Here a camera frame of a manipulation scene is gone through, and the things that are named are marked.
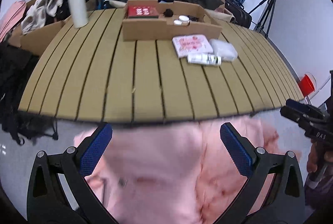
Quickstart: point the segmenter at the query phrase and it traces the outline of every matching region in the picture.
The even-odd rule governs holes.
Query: white cloth
[[[58,7],[63,4],[64,0],[36,0],[35,4],[30,7],[27,16],[21,23],[22,33],[26,35],[35,29],[44,27],[46,14],[55,17]]]

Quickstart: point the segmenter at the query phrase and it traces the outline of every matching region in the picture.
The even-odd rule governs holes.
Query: blue gripper pad
[[[102,129],[96,129],[96,131],[99,131],[99,133],[80,158],[80,174],[83,177],[93,173],[98,161],[112,139],[112,127],[109,123]]]
[[[251,177],[253,174],[253,164],[255,162],[254,147],[250,144],[249,150],[253,150],[249,154],[248,151],[244,148],[243,144],[240,142],[240,139],[244,139],[237,130],[231,125],[231,123],[224,123],[220,129],[221,140],[226,147],[229,155],[234,161],[239,173],[247,178]]]

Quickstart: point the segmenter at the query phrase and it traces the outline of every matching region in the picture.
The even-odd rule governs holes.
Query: black backpack
[[[225,8],[235,16],[236,24],[245,28],[251,26],[252,17],[244,11],[242,4],[236,3],[234,0],[225,0]]]

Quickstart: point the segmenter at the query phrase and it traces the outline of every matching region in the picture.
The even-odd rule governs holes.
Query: table slat
[[[265,105],[258,93],[257,88],[255,87],[246,69],[241,64],[240,60],[237,58],[232,62],[232,65],[235,68],[236,73],[245,88],[245,91],[247,93],[247,96],[249,97],[253,110],[257,111],[265,109]]]
[[[101,14],[78,51],[60,99],[58,118],[76,118],[90,64],[113,13],[114,9],[108,9]]]
[[[98,44],[84,85],[78,120],[101,121],[103,119],[106,84],[123,18],[124,9],[117,9]]]
[[[249,47],[245,44],[249,40],[245,37],[245,35],[240,30],[238,30],[238,27],[234,27],[232,29],[235,29],[238,36],[243,40],[243,42],[240,43],[241,48],[243,49],[245,55],[249,58],[250,62],[253,64],[255,70],[258,72],[261,80],[263,81],[265,88],[267,89],[268,94],[270,96],[270,99],[273,102],[273,106],[275,108],[281,107],[281,102],[277,96],[275,89],[273,88],[271,81],[269,80],[268,75],[266,74],[266,72],[264,71],[262,66],[260,65],[259,60],[254,55],[254,54],[256,54],[259,57],[259,54],[256,53],[256,51],[252,52],[252,50],[250,50]]]
[[[230,43],[232,43],[234,45],[235,49],[237,50],[239,60],[246,67],[246,70],[249,73],[249,76],[251,77],[255,87],[257,88],[257,90],[260,94],[264,107],[273,108],[274,107],[273,102],[269,96],[269,93],[268,93],[262,79],[260,78],[257,70],[254,68],[253,63],[249,60],[248,56],[243,51],[242,46],[244,46],[244,42],[243,42],[244,39],[239,34],[237,34],[237,31],[233,30],[230,26],[227,26],[227,25],[228,25],[227,23],[224,23],[224,27],[223,27],[224,30],[223,30],[222,34],[227,39],[227,41],[229,41]]]
[[[28,110],[28,107],[31,102],[31,98],[32,98],[33,93],[36,88],[36,85],[46,67],[46,64],[48,63],[49,59],[51,58],[55,49],[58,47],[61,40],[65,37],[65,35],[72,28],[72,26],[73,26],[73,21],[70,19],[66,23],[66,25],[64,25],[64,27],[59,31],[59,33],[54,37],[54,39],[51,41],[49,46],[44,51],[43,55],[39,59],[34,71],[32,72],[32,74],[29,78],[29,81],[25,87],[25,90],[24,90],[24,93],[22,95],[21,102],[19,105],[19,110],[22,110],[22,111]]]
[[[124,41],[120,32],[107,86],[105,122],[133,120],[133,71],[135,41]]]
[[[227,42],[223,34],[220,34],[219,40]],[[253,111],[250,100],[245,89],[239,80],[237,73],[231,63],[222,62],[220,69],[230,88],[230,92],[236,103],[238,114],[250,113]]]
[[[252,40],[252,38],[249,37],[246,33],[244,34],[248,41],[244,42],[245,45],[250,49],[250,51],[253,53],[255,58],[258,60],[259,64],[261,65],[264,72],[267,74],[278,98],[280,101],[280,105],[284,105],[285,103],[285,97],[282,93],[282,90],[280,89],[278,82],[276,81],[273,70],[269,67],[269,63],[267,62],[267,58],[262,54],[262,51],[257,47],[257,44]]]
[[[237,114],[236,103],[219,67],[204,67],[219,117]]]
[[[157,40],[157,51],[166,119],[193,119],[185,77],[172,41]]]
[[[246,28],[242,28],[242,29],[244,29],[244,31],[246,31],[248,34],[252,33],[252,31],[250,31],[249,29],[246,29]],[[287,81],[285,80],[284,76],[281,74],[280,68],[275,64],[274,60],[272,60],[272,58],[270,57],[267,50],[264,49],[263,46],[258,41],[255,41],[255,42],[256,42],[256,47],[259,50],[261,50],[263,56],[267,59],[266,64],[271,68],[271,71],[280,86],[283,96],[286,99],[293,97],[293,94],[291,93],[291,90],[289,88],[289,85],[287,84]]]
[[[41,114],[49,116],[56,115],[61,93],[64,88],[68,73],[74,62],[74,58],[76,57],[78,50],[82,46],[84,40],[94,26],[95,22],[100,17],[101,13],[102,11],[95,11],[92,13],[89,18],[89,23],[79,29],[78,33],[65,51],[63,57],[59,61],[58,67],[54,72],[50,86],[46,92]]]
[[[189,88],[194,118],[205,119],[217,116],[217,110],[201,65],[188,63],[182,58],[181,64]]]
[[[260,35],[259,33],[256,32],[251,32],[251,34],[254,35],[254,40],[257,39],[255,35]],[[281,80],[282,81],[285,80],[286,82],[285,87],[288,91],[289,97],[297,101],[299,97],[296,93],[296,90],[294,89],[293,84],[290,82],[288,75],[284,72],[284,66],[280,64],[280,60],[278,59],[277,55],[273,53],[272,51],[273,47],[268,42],[261,42],[260,40],[258,40],[257,43],[259,43],[262,46],[262,48],[266,50],[266,52],[269,55],[269,58],[271,58],[272,62],[276,65],[276,69]]]
[[[47,63],[43,73],[41,74],[40,81],[37,83],[34,94],[31,98],[31,103],[28,108],[29,112],[40,112],[46,91],[49,87],[54,71],[59,64],[60,59],[64,55],[64,52],[66,51],[67,47],[69,46],[78,31],[78,29],[72,27],[62,39],[58,47],[54,50],[51,58],[49,59],[49,62]]]
[[[137,41],[134,75],[134,121],[163,120],[155,41]]]
[[[289,68],[284,63],[282,58],[279,56],[277,51],[271,46],[271,44],[267,41],[267,39],[265,39],[261,34],[256,33],[256,32],[251,32],[251,33],[254,35],[254,37],[256,37],[257,40],[259,40],[259,42],[261,42],[263,44],[264,47],[268,48],[268,50],[270,51],[273,58],[275,58],[275,61],[281,66],[281,69],[283,70],[285,77],[289,80],[290,87],[293,88],[295,99],[296,98],[298,98],[299,100],[304,99],[304,96],[303,96],[296,80],[294,79]]]

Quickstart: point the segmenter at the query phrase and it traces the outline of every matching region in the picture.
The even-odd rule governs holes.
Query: pink fabric
[[[254,147],[279,153],[274,128],[247,117],[229,121]],[[246,181],[219,137],[225,122],[115,130],[86,180],[119,223],[211,224]],[[75,137],[74,145],[93,131]],[[272,175],[250,213],[260,208],[271,180]]]
[[[226,210],[246,181],[246,177],[239,174],[221,142],[219,131],[225,122],[223,119],[218,119],[200,124],[204,134],[204,153],[196,192],[205,224],[213,223]],[[279,154],[277,145],[279,135],[274,128],[248,117],[233,119],[231,123],[243,137],[248,138],[254,147],[264,147],[269,153]],[[250,213],[261,207],[272,179],[273,175],[269,175],[266,179]]]
[[[25,1],[14,2],[0,20],[0,42],[22,18],[27,5]]]
[[[74,145],[93,131],[75,137]],[[86,179],[95,193],[106,181],[104,206],[119,223],[202,223],[195,192],[202,144],[198,123],[115,130]]]

